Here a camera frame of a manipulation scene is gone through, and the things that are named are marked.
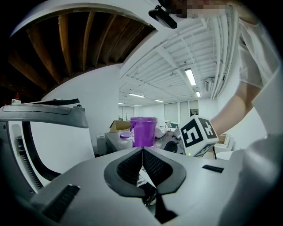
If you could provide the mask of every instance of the purple container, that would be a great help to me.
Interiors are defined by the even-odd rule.
[[[157,118],[131,118],[133,147],[152,147],[154,145]]]

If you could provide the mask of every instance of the purple lid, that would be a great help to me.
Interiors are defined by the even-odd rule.
[[[157,118],[138,117],[138,118],[131,118],[130,121],[132,122],[157,122]]]
[[[129,132],[129,131],[121,132],[121,133],[120,133],[120,137],[121,137],[121,138],[130,138],[131,136],[132,136],[132,133]]]

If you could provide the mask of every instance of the white sleeve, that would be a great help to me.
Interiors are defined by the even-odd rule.
[[[241,57],[240,80],[262,88],[280,65],[279,57],[263,26],[241,19],[239,53]]]

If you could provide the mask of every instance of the fluorescent light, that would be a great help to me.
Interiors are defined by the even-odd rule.
[[[186,72],[186,74],[187,74],[188,79],[190,80],[191,85],[192,85],[192,86],[195,86],[195,85],[196,85],[196,83],[195,83],[195,77],[194,77],[194,75],[193,75],[192,70],[191,70],[191,69],[186,69],[185,72]]]
[[[136,95],[136,94],[129,94],[131,96],[135,96],[135,97],[141,97],[141,98],[145,98],[145,96],[141,96],[141,95]]]

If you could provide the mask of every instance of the window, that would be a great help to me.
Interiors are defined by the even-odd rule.
[[[190,101],[190,116],[199,115],[199,102]]]

